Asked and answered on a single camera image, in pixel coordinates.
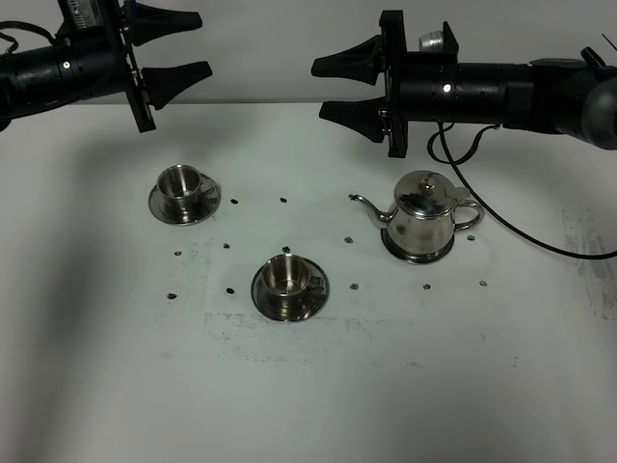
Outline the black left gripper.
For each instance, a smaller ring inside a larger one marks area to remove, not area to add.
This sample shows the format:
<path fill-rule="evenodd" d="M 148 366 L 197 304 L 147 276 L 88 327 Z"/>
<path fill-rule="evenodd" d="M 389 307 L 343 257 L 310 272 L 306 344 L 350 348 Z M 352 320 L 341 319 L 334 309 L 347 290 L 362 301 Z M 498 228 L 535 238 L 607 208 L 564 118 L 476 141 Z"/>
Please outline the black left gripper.
<path fill-rule="evenodd" d="M 197 12 L 147 6 L 136 1 L 61 1 L 63 23 L 56 34 L 67 53 L 73 81 L 67 101 L 124 94 L 138 130 L 156 128 L 149 104 L 163 109 L 176 96 L 213 75 L 207 62 L 174 68 L 142 68 L 133 46 L 202 27 Z"/>

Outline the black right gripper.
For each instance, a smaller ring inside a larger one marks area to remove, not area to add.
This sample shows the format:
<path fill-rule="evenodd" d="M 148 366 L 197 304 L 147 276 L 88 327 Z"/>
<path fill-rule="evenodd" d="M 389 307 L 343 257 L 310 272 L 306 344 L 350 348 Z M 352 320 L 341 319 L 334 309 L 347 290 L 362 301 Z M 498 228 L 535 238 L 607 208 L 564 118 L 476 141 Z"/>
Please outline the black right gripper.
<path fill-rule="evenodd" d="M 381 36 L 334 55 L 318 58 L 311 75 L 341 78 L 375 86 L 383 68 L 385 98 L 361 101 L 326 101 L 319 118 L 358 132 L 373 143 L 388 137 L 390 157 L 404 157 L 408 149 L 408 123 L 439 118 L 437 106 L 444 101 L 444 86 L 453 86 L 458 66 L 458 42 L 447 22 L 442 31 L 443 53 L 407 49 L 403 13 L 384 11 Z"/>

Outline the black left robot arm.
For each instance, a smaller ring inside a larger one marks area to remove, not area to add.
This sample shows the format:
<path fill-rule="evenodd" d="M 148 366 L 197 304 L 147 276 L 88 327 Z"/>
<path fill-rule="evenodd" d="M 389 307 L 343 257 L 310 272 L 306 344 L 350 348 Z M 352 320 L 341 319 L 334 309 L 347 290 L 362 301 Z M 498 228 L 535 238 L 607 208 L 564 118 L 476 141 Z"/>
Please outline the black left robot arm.
<path fill-rule="evenodd" d="M 24 21 L 4 21 L 1 38 L 1 126 L 74 102 L 124 94 L 140 132 L 151 115 L 212 74 L 206 61 L 174 68 L 140 68 L 134 49 L 162 37 L 198 30 L 197 12 L 137 1 L 62 1 L 56 34 Z"/>

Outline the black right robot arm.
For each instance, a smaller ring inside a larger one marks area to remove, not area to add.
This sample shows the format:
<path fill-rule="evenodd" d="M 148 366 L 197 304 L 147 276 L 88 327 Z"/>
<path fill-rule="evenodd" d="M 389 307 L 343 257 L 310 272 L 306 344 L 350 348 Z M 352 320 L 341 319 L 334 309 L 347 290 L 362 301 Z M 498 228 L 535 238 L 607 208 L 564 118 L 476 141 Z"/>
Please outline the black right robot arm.
<path fill-rule="evenodd" d="M 389 156 L 403 158 L 408 124 L 474 123 L 550 135 L 569 135 L 603 150 L 616 148 L 616 68 L 590 47 L 580 59 L 539 59 L 528 64 L 462 63 L 447 23 L 407 48 L 403 14 L 384 11 L 380 34 L 331 56 L 311 73 L 375 85 L 369 100 L 323 103 L 321 119 L 352 129 Z"/>

